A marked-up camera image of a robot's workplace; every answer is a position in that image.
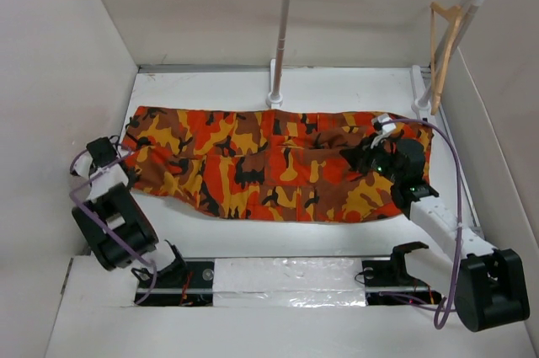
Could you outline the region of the orange camouflage trousers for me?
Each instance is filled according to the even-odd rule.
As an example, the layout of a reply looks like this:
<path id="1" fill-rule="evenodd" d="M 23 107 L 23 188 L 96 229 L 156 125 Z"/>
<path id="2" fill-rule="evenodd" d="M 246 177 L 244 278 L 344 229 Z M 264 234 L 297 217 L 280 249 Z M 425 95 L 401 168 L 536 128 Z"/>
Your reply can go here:
<path id="1" fill-rule="evenodd" d="M 208 216 L 360 223 L 398 214 L 391 183 L 342 151 L 374 133 L 375 114 L 139 107 L 123 145 L 135 188 Z"/>

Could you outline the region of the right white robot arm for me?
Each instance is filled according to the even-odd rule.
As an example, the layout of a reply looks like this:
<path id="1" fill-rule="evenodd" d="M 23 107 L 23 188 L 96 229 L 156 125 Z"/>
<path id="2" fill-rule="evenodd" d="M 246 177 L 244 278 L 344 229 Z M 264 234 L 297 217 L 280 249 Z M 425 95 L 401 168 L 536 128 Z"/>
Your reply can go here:
<path id="1" fill-rule="evenodd" d="M 435 315 L 437 327 L 447 311 L 455 311 L 472 332 L 530 317 L 520 256 L 482 239 L 446 208 L 424 179 L 426 156 L 419 142 L 400 139 L 384 147 L 372 136 L 340 154 L 357 173 L 377 173 L 388 179 L 393 204 L 441 249 L 437 254 L 424 244 L 397 246 L 389 265 L 389 275 L 401 286 L 419 278 L 437 291 L 447 291 Z"/>

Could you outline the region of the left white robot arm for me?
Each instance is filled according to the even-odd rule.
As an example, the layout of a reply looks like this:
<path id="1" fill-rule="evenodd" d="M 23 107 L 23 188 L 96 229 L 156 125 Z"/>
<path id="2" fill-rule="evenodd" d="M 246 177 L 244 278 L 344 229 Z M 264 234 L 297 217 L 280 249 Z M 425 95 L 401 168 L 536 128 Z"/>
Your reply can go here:
<path id="1" fill-rule="evenodd" d="M 142 267 L 131 270 L 140 283 L 149 287 L 179 287 L 188 277 L 188 267 L 176 246 L 173 259 L 163 261 L 158 270 L 144 256 L 157 249 L 158 236 L 131 194 L 135 173 L 126 159 L 129 153 L 110 137 L 100 137 L 86 145 L 76 157 L 70 173 L 86 182 L 70 194 L 75 206 L 72 216 L 97 261 L 108 271 L 126 268 L 135 261 Z"/>

